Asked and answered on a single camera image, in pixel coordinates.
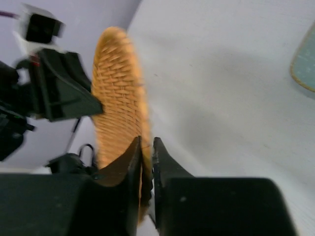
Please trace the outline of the orange woven round plate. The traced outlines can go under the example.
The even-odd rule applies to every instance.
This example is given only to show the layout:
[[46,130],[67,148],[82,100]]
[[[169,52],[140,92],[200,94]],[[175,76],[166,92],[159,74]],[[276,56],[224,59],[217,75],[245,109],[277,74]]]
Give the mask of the orange woven round plate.
[[109,27],[100,36],[94,54],[91,91],[104,108],[103,114],[93,116],[99,168],[115,161],[135,137],[141,136],[143,162],[138,208],[141,224],[152,189],[151,124],[140,63],[124,29]]

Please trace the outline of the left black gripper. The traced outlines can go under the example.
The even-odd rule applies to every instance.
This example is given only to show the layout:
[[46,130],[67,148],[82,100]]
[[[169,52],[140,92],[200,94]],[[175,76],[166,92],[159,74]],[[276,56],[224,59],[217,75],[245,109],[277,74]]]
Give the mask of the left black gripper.
[[19,84],[18,70],[29,65],[27,58],[15,67],[0,63],[1,161],[22,146],[26,132],[35,130],[27,121],[33,113],[51,122],[103,113],[78,53],[37,51],[31,57],[31,83]]

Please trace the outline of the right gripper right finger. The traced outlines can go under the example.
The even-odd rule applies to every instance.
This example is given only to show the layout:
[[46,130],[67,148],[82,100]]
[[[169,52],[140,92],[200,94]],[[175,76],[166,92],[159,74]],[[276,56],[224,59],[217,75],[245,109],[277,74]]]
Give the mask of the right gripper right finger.
[[195,177],[153,143],[155,211],[161,236],[295,236],[281,191],[268,178]]

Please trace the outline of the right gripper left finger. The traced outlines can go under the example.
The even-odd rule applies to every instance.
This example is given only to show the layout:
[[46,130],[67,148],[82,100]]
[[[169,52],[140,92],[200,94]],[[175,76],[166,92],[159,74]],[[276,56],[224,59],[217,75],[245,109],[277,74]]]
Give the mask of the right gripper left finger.
[[93,175],[0,176],[3,236],[134,236],[141,179],[141,139]]

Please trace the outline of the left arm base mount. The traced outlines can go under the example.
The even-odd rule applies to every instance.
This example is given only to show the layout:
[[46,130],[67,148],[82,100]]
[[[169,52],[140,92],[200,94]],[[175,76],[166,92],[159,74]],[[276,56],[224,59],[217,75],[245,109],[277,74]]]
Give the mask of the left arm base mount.
[[[85,147],[91,149],[91,165],[86,166],[81,160]],[[65,153],[48,162],[45,167],[49,168],[52,174],[87,174],[93,175],[98,171],[95,149],[90,144],[84,144],[79,148],[79,154]]]

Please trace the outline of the teal rectangular ceramic plate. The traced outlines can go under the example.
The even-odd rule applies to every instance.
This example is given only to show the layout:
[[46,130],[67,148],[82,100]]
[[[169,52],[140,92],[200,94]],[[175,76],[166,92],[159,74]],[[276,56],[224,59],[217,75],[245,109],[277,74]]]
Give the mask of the teal rectangular ceramic plate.
[[290,75],[301,87],[315,91],[315,24],[307,31],[290,64]]

